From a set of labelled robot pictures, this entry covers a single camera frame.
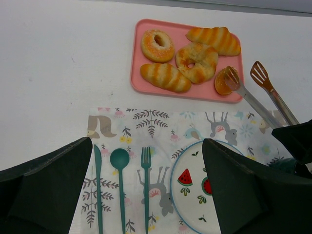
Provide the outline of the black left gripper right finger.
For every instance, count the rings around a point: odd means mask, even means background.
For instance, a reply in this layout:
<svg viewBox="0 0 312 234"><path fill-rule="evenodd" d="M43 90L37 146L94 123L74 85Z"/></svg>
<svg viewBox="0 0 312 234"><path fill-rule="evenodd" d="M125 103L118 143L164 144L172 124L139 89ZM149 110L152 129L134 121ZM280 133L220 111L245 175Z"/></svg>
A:
<svg viewBox="0 0 312 234"><path fill-rule="evenodd" d="M223 234L310 234L312 180L275 169L221 145L202 144Z"/></svg>

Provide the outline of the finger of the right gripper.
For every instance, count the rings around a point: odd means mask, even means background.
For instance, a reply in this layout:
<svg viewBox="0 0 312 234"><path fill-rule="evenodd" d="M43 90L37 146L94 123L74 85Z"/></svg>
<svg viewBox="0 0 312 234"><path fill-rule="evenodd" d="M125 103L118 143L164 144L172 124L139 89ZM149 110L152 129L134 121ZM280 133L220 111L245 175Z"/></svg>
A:
<svg viewBox="0 0 312 234"><path fill-rule="evenodd" d="M312 162L312 121L273 129L272 135L300 163Z"/></svg>

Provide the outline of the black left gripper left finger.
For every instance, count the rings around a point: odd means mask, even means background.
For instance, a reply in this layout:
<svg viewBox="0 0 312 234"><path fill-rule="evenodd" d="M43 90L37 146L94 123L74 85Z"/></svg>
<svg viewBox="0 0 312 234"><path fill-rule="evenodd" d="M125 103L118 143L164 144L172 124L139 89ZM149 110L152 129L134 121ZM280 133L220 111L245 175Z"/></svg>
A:
<svg viewBox="0 0 312 234"><path fill-rule="evenodd" d="M92 153L89 137L0 173L2 234L67 234Z"/></svg>

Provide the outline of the translucent brown tongs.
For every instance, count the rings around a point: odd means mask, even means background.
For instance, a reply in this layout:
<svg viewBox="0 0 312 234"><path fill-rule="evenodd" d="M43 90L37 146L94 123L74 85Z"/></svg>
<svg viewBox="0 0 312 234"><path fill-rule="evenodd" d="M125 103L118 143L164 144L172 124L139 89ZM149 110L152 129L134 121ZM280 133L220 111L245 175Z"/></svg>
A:
<svg viewBox="0 0 312 234"><path fill-rule="evenodd" d="M299 121L271 84L268 72L259 61L253 64L250 75L256 84L266 91L286 123L290 126L299 124ZM247 90L238 74L230 66L227 66L225 69L225 82L233 91L241 95L272 129L282 127L282 124L277 118L273 117L273 115Z"/></svg>

